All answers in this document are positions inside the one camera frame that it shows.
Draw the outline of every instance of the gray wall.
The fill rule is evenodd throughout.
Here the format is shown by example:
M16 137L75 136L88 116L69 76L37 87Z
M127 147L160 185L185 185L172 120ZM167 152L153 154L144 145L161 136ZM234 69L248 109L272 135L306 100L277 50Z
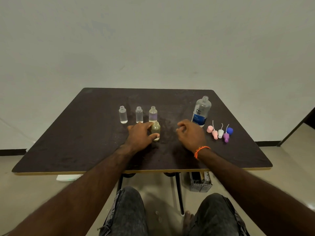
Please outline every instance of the gray wall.
M83 87L213 89L255 141L281 140L315 106L314 10L314 0L0 0L0 149L30 147Z

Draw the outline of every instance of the table edge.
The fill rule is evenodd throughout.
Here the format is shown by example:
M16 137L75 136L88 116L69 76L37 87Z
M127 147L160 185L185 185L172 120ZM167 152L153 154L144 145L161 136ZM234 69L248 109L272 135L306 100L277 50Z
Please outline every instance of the table edge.
M270 170L272 167L243 168L244 170ZM194 172L210 171L209 169L176 169L176 170L125 170L123 173L173 173L173 172ZM17 176L45 176L45 175L82 175L86 171L60 171L60 172L13 172Z

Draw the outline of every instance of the transparent plastic bottle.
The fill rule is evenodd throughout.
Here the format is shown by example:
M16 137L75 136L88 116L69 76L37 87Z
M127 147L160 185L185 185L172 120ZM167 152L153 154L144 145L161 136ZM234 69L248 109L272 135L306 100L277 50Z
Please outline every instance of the transparent plastic bottle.
M194 123L197 123L200 127L203 127L208 117L208 112L210 108L211 108L211 103L208 100L208 97L203 96L202 99L199 99L196 102L195 110L192 115L191 121Z
M161 126L160 126L160 124L159 124L159 122L158 121L155 121L154 123L153 123L153 125L151 126L151 134L153 134L153 133L158 133L158 134L160 134L160 131L161 131Z
M136 109L136 123L143 122L143 110L141 107Z
M151 107L149 111L149 122L156 122L157 121L157 110L154 106Z
M125 109L124 106L120 106L119 108L119 117L120 117L120 122L122 124L125 124L128 122L128 119L127 119L127 110Z

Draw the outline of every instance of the orange bracelet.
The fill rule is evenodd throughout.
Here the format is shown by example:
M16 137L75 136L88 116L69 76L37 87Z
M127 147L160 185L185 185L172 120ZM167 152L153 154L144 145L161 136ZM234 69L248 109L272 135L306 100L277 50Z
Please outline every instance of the orange bracelet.
M195 158L198 160L198 151L200 151L202 148L209 148L211 149L210 147L207 147L207 146L203 146L203 147L199 147L196 152L195 152Z

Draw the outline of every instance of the person's right arm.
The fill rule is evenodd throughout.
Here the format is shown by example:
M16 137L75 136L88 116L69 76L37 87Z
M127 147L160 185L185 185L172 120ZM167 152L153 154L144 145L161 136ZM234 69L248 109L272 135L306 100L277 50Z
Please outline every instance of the person's right arm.
M206 146L204 131L183 120L176 130L179 140L192 153ZM267 235L315 235L315 212L247 171L219 157L208 148L198 152L202 161L217 177L246 214Z

